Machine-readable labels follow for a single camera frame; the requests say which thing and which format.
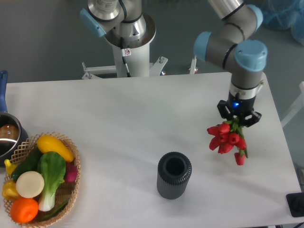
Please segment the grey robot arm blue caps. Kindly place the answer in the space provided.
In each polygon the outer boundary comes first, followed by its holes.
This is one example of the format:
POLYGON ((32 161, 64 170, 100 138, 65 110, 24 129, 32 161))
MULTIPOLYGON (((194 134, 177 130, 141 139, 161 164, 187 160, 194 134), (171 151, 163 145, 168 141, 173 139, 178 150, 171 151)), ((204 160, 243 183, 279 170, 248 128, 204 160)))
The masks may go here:
MULTIPOLYGON (((250 36, 262 24, 263 14, 241 0, 212 0, 210 5, 224 26, 217 34, 205 31, 198 35, 194 57, 231 73, 228 99, 218 103, 218 111, 222 118, 250 127, 261 118, 254 102, 267 59, 265 44, 250 36)), ((161 73, 161 63, 150 63, 156 26, 142 11, 140 0, 90 0, 80 18, 92 34, 111 44, 118 77, 161 73)))

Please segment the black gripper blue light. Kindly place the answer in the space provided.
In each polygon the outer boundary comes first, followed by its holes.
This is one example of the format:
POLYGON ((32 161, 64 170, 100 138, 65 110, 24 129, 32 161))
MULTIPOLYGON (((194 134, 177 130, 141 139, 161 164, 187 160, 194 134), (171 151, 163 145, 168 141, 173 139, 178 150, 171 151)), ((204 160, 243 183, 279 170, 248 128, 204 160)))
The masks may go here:
POLYGON ((228 100, 220 100, 217 108, 220 116, 228 121, 233 120, 234 116, 239 116, 239 125, 251 127, 258 123, 262 114, 254 111, 256 97, 250 99, 236 99, 232 94, 228 94, 228 100))

